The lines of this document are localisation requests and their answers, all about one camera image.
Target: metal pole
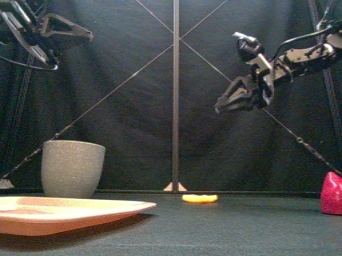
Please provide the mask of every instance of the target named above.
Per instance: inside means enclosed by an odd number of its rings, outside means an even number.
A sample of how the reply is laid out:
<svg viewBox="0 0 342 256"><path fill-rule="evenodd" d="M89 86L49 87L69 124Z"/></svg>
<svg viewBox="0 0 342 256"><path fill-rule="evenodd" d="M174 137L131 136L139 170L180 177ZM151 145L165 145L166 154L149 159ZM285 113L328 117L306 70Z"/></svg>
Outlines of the metal pole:
<svg viewBox="0 0 342 256"><path fill-rule="evenodd" d="M180 191L180 0L174 0L173 192Z"/></svg>

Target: pink plate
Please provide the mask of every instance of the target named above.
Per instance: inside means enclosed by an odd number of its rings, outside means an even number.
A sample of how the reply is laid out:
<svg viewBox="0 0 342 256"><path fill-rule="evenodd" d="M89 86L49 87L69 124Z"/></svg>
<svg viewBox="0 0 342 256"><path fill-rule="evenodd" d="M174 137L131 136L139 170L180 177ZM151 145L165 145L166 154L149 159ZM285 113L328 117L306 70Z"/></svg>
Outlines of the pink plate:
<svg viewBox="0 0 342 256"><path fill-rule="evenodd" d="M0 233L45 236L118 221L155 206L141 201L0 197Z"/></svg>

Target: pink bottle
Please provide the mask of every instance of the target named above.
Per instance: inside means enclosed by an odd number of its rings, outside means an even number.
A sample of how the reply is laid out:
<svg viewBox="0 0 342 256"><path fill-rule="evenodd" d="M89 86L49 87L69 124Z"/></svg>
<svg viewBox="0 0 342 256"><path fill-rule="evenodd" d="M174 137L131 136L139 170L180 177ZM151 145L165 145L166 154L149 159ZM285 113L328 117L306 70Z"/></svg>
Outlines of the pink bottle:
<svg viewBox="0 0 342 256"><path fill-rule="evenodd" d="M326 214L342 215L342 177L329 172L321 192L321 210Z"/></svg>

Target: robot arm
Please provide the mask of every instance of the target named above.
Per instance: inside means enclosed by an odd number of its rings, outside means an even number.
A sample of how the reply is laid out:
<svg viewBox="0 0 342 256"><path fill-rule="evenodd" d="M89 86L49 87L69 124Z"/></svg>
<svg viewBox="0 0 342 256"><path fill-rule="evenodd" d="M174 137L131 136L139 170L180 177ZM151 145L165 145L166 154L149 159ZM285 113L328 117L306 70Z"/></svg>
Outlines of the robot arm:
<svg viewBox="0 0 342 256"><path fill-rule="evenodd" d="M0 0L0 26L0 44L19 42L49 67L43 70L55 70L53 67L59 65L62 51L94 38L91 31L62 16L49 13L39 17L26 0ZM5 57L2 59L26 66Z"/></svg>
<svg viewBox="0 0 342 256"><path fill-rule="evenodd" d="M280 57L281 48L294 41L322 35L322 41L308 49L290 49ZM342 58L342 21L332 22L321 31L282 43L273 59L265 56L265 49L257 38L234 33L241 59L250 66L250 74L237 77L216 104L216 111L253 110L270 105L274 89L333 66Z"/></svg>

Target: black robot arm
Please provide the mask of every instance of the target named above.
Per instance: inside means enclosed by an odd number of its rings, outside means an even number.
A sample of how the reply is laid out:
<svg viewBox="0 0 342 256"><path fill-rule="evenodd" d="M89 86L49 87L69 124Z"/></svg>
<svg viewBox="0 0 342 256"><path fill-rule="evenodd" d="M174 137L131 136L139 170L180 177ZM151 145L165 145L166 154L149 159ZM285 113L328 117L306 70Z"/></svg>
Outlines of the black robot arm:
<svg viewBox="0 0 342 256"><path fill-rule="evenodd" d="M241 59L250 66L250 74L237 77L216 104L216 111L253 110L270 105L276 87L297 77L317 73L342 58L342 21L330 22L326 28L282 43L269 59L257 38L234 33ZM321 36L321 42L306 49L290 49L281 56L281 48L290 43Z"/></svg>

